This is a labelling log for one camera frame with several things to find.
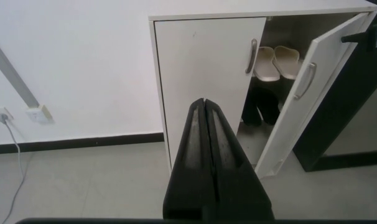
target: electrical cord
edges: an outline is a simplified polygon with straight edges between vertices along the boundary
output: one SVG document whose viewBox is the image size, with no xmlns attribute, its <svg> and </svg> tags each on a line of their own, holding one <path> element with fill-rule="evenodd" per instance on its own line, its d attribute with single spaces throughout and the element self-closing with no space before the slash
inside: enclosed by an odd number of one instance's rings
<svg viewBox="0 0 377 224">
<path fill-rule="evenodd" d="M 11 215 L 11 213 L 13 211 L 13 206 L 14 206 L 14 202 L 16 201 L 17 194 L 19 193 L 20 188 L 21 188 L 22 184 L 24 183 L 24 180 L 26 179 L 26 175 L 22 171 L 22 167 L 21 167 L 21 159 L 20 159 L 21 150 L 20 150 L 20 146 L 18 145 L 18 143 L 14 139 L 13 132 L 10 129 L 9 125 L 7 124 L 8 120 L 9 120 L 9 117 L 6 114 L 0 114 L 0 122 L 2 122 L 2 124 L 6 125 L 7 130 L 9 130 L 9 133 L 12 136 L 13 142 L 14 142 L 14 144 L 17 147 L 19 167 L 20 167 L 20 173 L 21 173 L 21 182 L 20 182 L 19 188 L 16 190 L 16 192 L 15 192 L 15 194 L 13 196 L 13 200 L 12 200 L 12 204 L 11 204 L 10 209 L 9 209 L 9 213 L 7 214 L 7 217 L 3 220 L 2 224 L 4 224 L 6 222 L 6 220 L 10 217 L 10 215 Z"/>
</svg>

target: black handle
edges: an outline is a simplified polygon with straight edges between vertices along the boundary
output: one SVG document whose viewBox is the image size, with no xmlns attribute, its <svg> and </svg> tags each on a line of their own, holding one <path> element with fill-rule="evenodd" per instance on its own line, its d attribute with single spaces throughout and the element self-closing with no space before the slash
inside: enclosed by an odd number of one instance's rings
<svg viewBox="0 0 377 224">
<path fill-rule="evenodd" d="M 366 32 L 344 36 L 341 41 L 342 43 L 367 41 L 367 51 L 373 51 L 377 49 L 377 24 L 371 26 Z"/>
</svg>

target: cabinet handle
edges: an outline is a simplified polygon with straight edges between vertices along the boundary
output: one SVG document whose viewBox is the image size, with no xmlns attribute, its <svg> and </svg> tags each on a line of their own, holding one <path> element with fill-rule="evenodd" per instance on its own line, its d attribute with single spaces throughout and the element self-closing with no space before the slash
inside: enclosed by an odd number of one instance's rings
<svg viewBox="0 0 377 224">
<path fill-rule="evenodd" d="M 253 64 L 255 63 L 256 47 L 258 46 L 258 41 L 256 39 L 252 39 L 251 44 L 251 58 L 249 60 L 248 68 L 246 68 L 245 70 L 245 73 L 247 74 L 252 71 Z"/>
<path fill-rule="evenodd" d="M 307 84 L 307 86 L 306 86 L 306 88 L 305 88 L 305 90 L 301 93 L 301 94 L 295 94 L 294 95 L 294 98 L 295 99 L 297 99 L 297 100 L 299 100 L 305 93 L 306 93 L 306 91 L 309 89 L 309 87 L 310 87 L 310 85 L 312 84 L 312 82 L 313 82 L 313 79 L 314 79 L 314 76 L 315 76 L 315 71 L 316 71 L 316 69 L 317 69 L 317 65 L 315 64 L 315 63 L 310 63 L 309 64 L 309 73 L 310 73 L 310 78 L 309 78 L 309 82 L 308 82 L 308 84 Z"/>
</svg>

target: white wall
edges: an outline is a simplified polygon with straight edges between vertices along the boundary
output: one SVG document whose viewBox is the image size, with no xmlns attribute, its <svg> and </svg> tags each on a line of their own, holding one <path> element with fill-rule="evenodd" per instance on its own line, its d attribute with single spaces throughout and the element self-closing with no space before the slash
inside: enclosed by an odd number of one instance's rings
<svg viewBox="0 0 377 224">
<path fill-rule="evenodd" d="M 0 0 L 0 47 L 55 121 L 31 122 L 0 72 L 0 106 L 19 142 L 162 131 L 147 3 Z"/>
</svg>

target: plug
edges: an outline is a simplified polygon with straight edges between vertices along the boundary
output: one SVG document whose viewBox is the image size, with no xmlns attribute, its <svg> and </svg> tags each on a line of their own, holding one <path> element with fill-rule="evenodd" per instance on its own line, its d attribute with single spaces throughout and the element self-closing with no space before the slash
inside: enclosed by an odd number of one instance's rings
<svg viewBox="0 0 377 224">
<path fill-rule="evenodd" d="M 7 119 L 9 119 L 7 114 L 4 114 L 4 113 L 0 114 L 0 122 L 2 122 L 2 124 L 6 124 Z"/>
</svg>

